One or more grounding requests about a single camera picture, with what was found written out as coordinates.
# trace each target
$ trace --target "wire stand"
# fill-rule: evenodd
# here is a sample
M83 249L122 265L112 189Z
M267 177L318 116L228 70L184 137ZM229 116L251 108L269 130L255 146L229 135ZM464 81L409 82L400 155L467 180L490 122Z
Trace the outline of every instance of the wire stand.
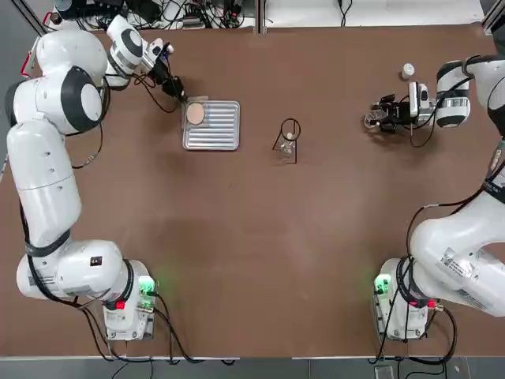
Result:
M287 118L282 122L279 134L271 149L282 153L282 161L284 163L297 163L297 140L300 134L301 126L296 118Z

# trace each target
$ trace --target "white cap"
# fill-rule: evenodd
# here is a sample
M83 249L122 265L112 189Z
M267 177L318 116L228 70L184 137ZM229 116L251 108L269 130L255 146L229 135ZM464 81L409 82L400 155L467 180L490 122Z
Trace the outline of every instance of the white cap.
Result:
M402 69L402 78L407 80L410 79L413 76L414 73L414 68L410 63L406 63L403 65Z

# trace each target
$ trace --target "green indicator light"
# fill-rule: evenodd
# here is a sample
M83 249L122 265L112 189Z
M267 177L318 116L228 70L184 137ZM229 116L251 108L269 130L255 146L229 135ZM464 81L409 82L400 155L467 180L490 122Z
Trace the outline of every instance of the green indicator light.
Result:
M374 282L377 294L382 295L384 293L387 293L390 282L391 282L391 275L388 274L378 275Z

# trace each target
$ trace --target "gray floor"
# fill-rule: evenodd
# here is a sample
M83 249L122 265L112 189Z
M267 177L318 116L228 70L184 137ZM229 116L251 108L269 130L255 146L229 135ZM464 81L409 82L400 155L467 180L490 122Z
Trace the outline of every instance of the gray floor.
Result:
M100 359L58 360L58 361L0 361L1 379L98 379L110 378L121 367L120 362L104 362ZM391 366L396 378L397 363L386 361L378 366ZM292 359L241 359L231 366L224 366L220 361L190 365L181 362L169 366L165 362L155 362L153 379L328 379L352 378L374 379L375 367L366 359L327 359L327 360L292 360ZM503 377L505 358L453 358L447 365L448 379L495 379ZM402 362L400 377L405 379L412 371L436 373L439 368L429 369L412 362ZM149 363L129 364L116 378L148 379L151 374ZM411 379L427 375L411 375Z

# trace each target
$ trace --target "cable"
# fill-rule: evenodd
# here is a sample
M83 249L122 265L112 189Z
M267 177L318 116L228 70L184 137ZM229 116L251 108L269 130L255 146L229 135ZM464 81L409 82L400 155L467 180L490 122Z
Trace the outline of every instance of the cable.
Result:
M407 270L405 270L405 272L403 273L404 278L405 278L406 273L409 271L411 263L412 262L409 262L409 265L407 266ZM381 356L383 355L384 344L386 343L387 327L389 326L389 321L391 320L391 315L393 314L393 307L395 306L396 297L398 296L399 290L400 290L400 287L398 286L396 288L395 294L393 295L393 300L391 301L391 306L389 307L389 314L387 315L386 326L384 327L382 341L380 342L379 353L377 353L373 362L371 362L370 359L368 360L368 363L370 363L371 365L375 365L380 360Z
M459 81L458 83L456 83L455 85L453 85L451 88L449 88L448 91L445 91L442 94L442 96L438 99L438 101L436 102L435 109L429 115L428 119L425 122L423 122L421 125L418 125L418 126L412 126L412 125L410 125L410 145L412 145L412 147L414 147L414 148L422 148L423 146L425 146L428 143L429 140L431 140L431 138L433 136L433 132L435 131L436 120L435 119L433 120L432 128L431 128L431 130L429 132L429 135L428 135L428 137L421 144L414 144L414 142L413 142L413 130L420 129L423 126L427 125L430 122L430 120L436 116L436 111L442 106L443 101L447 98L447 96L449 96L449 94L452 91L454 91L457 87L459 87L460 85L465 84L466 82L468 82L470 80L471 80L471 77L466 77L465 79Z
M193 364L197 364L197 363L202 363L204 362L204 360L201 360L201 359L194 359L194 358L191 358L184 350L184 348L182 347L181 345L181 341L179 340L179 337L177 335L177 333L175 332L174 330L174 327L172 326L172 324L170 323L170 320L163 314L163 312L161 312L160 310L158 310L157 308L154 308L154 312L155 312L155 315L159 316L162 318L163 321L165 321L166 325L168 326L168 329L170 330L170 334L172 336L174 336L174 339L175 339L175 342L176 344L178 345L179 347L179 350L181 351L181 354L182 356L184 357L184 359L189 362L189 363L193 363Z
M505 167L505 161L503 161L499 167L493 172L492 176L491 176L491 180L493 180L497 175L498 173ZM467 205L468 203L470 203L474 198L476 198L478 196L478 194L480 194L482 192L482 186L472 195L470 195L469 197L467 197L466 199L463 199L463 200L460 200L460 201L456 201L456 202L453 202L453 203L440 203L440 204L430 204L430 205L424 205L422 207L420 207L413 215L411 221L409 222L409 227L407 228L407 232L406 232L406 251L407 251L407 257L409 259L409 265L407 266L407 269L404 271L403 273L403 277L402 278L405 278L405 275L406 273L410 270L411 267L413 267L413 258L412 258L412 254L410 252L410 244L409 244L409 241L410 241L410 232L412 230L412 226L413 226L413 223L414 221L416 220L416 218L419 216L419 214L421 214L421 212L423 212L425 209L427 208L435 208L435 207L453 207L453 206L457 206L457 205L461 205L461 208L465 205ZM384 334L383 334L383 338L381 340L381 343L380 343L380 349L379 349L379 353L376 355L374 361L370 361L370 359L368 360L368 363L370 364L376 364L379 360L380 360L380 357L381 355L383 354L383 348L384 348L384 344L386 342L386 335L387 335L387 328L389 326L389 322L390 322L390 319L391 319L391 314L392 314L392 310L393 310L393 307L395 306L395 301L396 301L396 297L398 295L400 291L400 286L398 285L397 288L396 288L396 291L395 291L395 295L393 296L393 299L391 301L391 307L390 307L390 311L389 311L389 315L387 317L387 321L386 321L386 326L384 328ZM427 326L429 327L433 321L433 318L434 318L434 315L432 316L432 319L430 320L430 322L427 324ZM451 344L451 349L448 353L448 355L451 353L451 350L452 350L452 345L454 344L455 345L455 340L457 339L457 329L455 329L456 333L454 334L454 339L453 339L453 343Z
M36 31L36 33L39 35L39 37L42 37L42 33L40 32L40 30L32 23L32 20L30 20L28 18L28 16L26 14L24 14L24 12L21 10L21 8L19 7L19 5L14 1L14 0L10 0L10 2L13 3L13 5L17 8L17 10L19 11L19 13L21 14L21 16L23 16L23 18L30 24L30 26L33 28L33 30ZM32 14L32 16L34 17L34 20L37 21L38 18L35 17L35 15Z
M93 153L93 154L91 154L90 156L88 156L88 158L86 158L86 160L82 164L77 165L77 166L73 166L72 165L72 168L74 170L79 170L79 169L84 168L87 165L89 165L91 162L93 162L96 159L96 157L102 151L102 147L103 147L103 127L102 127L102 120L105 118L105 115L109 111L109 106L110 106L110 86L109 86L109 82L107 81L107 77L103 77L103 83L104 83L104 87L103 87L103 98L102 98L102 114L100 115L99 124L98 124L98 127L100 129L100 143L99 143L99 147L96 150L96 152ZM82 132L71 133L71 134L68 134L67 137L76 136L78 134L82 134Z
M428 360L422 359L422 358L409 357L409 359L411 361L417 362L417 363L422 363L423 365L428 365L428 366L439 366L441 364L449 362L449 360L454 355L455 350L456 350L456 344L458 343L458 325L456 324L455 317L452 315L450 310L448 310L447 308L444 307L443 311L449 317L449 320L451 320L451 324L452 324L452 342L451 342L451 347L449 347L449 351L439 361L428 361Z
M398 360L398 365L396 366L396 377L398 379L400 379L400 363L402 361L403 361L403 359ZM408 377L410 375L415 375L415 374L425 374L425 375L438 376L438 375L442 375L443 373L445 373L445 378L447 379L447 364L446 363L442 364L442 371L440 371L439 373L429 373L426 371L412 371L405 376L405 379L408 379Z
M338 2L339 2L340 13L342 14L342 20L340 21L340 27L343 28L344 26L346 26L347 12L349 12L350 7L353 6L353 0L350 0L350 4L349 4L349 6L347 6L345 12L344 12L344 9L342 8L342 0L338 0Z
M168 312L168 306L166 305L165 300L158 293L153 293L152 295L155 296L156 298L158 298L159 301L162 303L163 308L165 309L166 319L170 322L170 314ZM179 361L178 360L174 361L174 352L172 350L172 333L171 333L171 329L170 329L170 339L169 339L168 350L169 350L169 361L168 361L169 364L170 365L177 365L179 363Z
M152 360L149 362L151 364L151 375L149 376L149 379L152 379L152 376L154 374L154 367L152 365ZM123 366L119 367L115 372L114 374L112 375L112 377L110 377L110 379L114 379L125 367L127 367L127 365L129 365L131 362L127 362L125 363Z
M136 74L133 74L133 77L138 78L139 76L138 76L138 75L136 75ZM168 113L168 114L170 114L170 113L174 113L174 112L175 112L175 110L177 109L177 106L174 106L174 108L173 108L173 109L170 109L170 110L165 109L165 108L164 108L164 107L163 107L163 106L162 106L162 105L158 102L158 100L156 100L156 98L154 97L154 95L151 93L151 91L149 90L148 85L147 85L147 84L145 84L143 80L140 80L140 83L144 86L145 90L148 92L148 94L149 94L149 96L151 97L152 101L154 101L154 102L155 102L155 104L158 106L158 108L159 108L159 109L161 109L163 112Z
M116 375L118 375L125 367L127 367L127 365L129 365L129 362L125 363L123 366L119 367L115 372L114 374L112 375L112 377L110 377L110 379L114 379L116 377Z

